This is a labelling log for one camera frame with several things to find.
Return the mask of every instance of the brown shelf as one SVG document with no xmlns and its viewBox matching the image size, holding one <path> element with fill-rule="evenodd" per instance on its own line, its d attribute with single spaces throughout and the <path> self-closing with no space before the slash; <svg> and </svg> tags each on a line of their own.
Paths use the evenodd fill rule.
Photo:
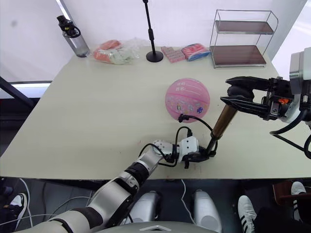
<svg viewBox="0 0 311 233">
<path fill-rule="evenodd" d="M 216 20 L 215 25 L 219 34 L 273 34 L 273 30 L 267 22 Z"/>
<path fill-rule="evenodd" d="M 211 46 L 214 67 L 264 67 L 266 62 L 255 45 Z"/>
</svg>

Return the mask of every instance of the floor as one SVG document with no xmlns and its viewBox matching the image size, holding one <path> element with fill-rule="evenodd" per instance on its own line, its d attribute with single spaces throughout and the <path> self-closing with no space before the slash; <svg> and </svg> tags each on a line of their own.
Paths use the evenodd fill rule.
<svg viewBox="0 0 311 233">
<path fill-rule="evenodd" d="M 8 147 L 11 140 L 14 138 L 17 130 L 1 130 L 0 131 L 0 152 L 1 154 Z M 50 182 L 44 182 L 35 179 L 25 179 L 29 187 L 30 210 L 32 215 L 51 214 L 55 209 L 66 200 L 72 197 L 83 197 L 71 200 L 63 205 L 55 213 L 59 214 L 66 210 L 75 207 L 84 207 L 93 193 L 87 189 L 74 188 L 70 186 L 59 185 Z M 240 195 L 246 194 L 253 202 L 255 211 L 263 206 L 270 206 L 282 211 L 286 211 L 291 215 L 290 209 L 283 209 L 276 206 L 271 186 L 263 186 L 261 188 L 252 189 L 244 192 L 241 188 L 241 181 L 238 180 L 185 180 L 187 191 L 185 195 L 186 205 L 191 209 L 192 194 L 195 190 L 201 189 L 206 191 L 215 202 L 218 209 L 222 225 L 223 233 L 241 233 L 242 228 L 237 212 L 237 201 Z M 0 204 L 9 203 L 10 200 L 20 192 L 25 192 L 24 184 L 17 178 L 7 178 L 5 185 L 12 186 L 14 193 L 7 199 L 0 201 Z M 147 180 L 136 196 L 138 199 L 142 194 L 155 190 L 162 194 L 161 213 L 159 220 L 183 221 L 190 222 L 188 213 L 181 202 L 181 196 L 184 187 L 180 180 Z M 48 216 L 33 217 L 33 224 L 36 225 Z M 30 227 L 29 219 L 24 219 L 20 222 L 18 230 L 23 230 Z"/>
</svg>

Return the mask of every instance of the pink ball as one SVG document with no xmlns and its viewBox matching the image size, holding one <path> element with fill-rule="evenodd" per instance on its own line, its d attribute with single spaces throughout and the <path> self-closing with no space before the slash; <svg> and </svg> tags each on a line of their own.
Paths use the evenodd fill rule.
<svg viewBox="0 0 311 233">
<path fill-rule="evenodd" d="M 208 90 L 195 79 L 179 79 L 167 90 L 165 105 L 175 120 L 178 120 L 180 114 L 202 118 L 209 107 Z M 183 122 L 191 123 L 194 121 L 196 120 L 189 119 Z"/>
</svg>

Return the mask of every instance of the water bottle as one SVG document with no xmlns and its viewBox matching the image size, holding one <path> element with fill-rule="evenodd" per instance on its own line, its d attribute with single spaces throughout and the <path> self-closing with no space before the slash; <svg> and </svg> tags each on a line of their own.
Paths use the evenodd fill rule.
<svg viewBox="0 0 311 233">
<path fill-rule="evenodd" d="M 59 27 L 63 31 L 63 37 L 78 57 L 86 57 L 89 53 L 89 48 L 84 41 L 80 29 L 73 24 L 71 20 L 65 16 L 57 17 Z"/>
</svg>

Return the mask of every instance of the sneaker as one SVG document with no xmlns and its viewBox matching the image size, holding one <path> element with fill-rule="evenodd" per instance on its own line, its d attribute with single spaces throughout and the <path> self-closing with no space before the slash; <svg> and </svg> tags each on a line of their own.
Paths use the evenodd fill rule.
<svg viewBox="0 0 311 233">
<path fill-rule="evenodd" d="M 253 204 L 248 196 L 241 196 L 238 203 L 238 212 L 244 233 L 254 233 L 254 220 L 257 217 Z"/>
<path fill-rule="evenodd" d="M 301 193 L 306 193 L 306 189 L 301 182 L 296 181 L 292 185 L 291 193 L 292 193 L 292 195 L 298 195 Z M 299 221 L 299 222 L 302 222 L 300 215 L 299 215 L 299 211 L 298 211 L 297 200 L 294 200 L 294 219 Z"/>
<path fill-rule="evenodd" d="M 18 227 L 20 219 L 24 216 L 24 213 L 27 209 L 27 196 L 23 193 L 19 193 L 14 199 L 11 201 L 9 205 L 6 205 L 4 208 L 9 209 L 15 215 L 16 219 L 18 219 L 16 223 L 15 230 Z"/>
</svg>

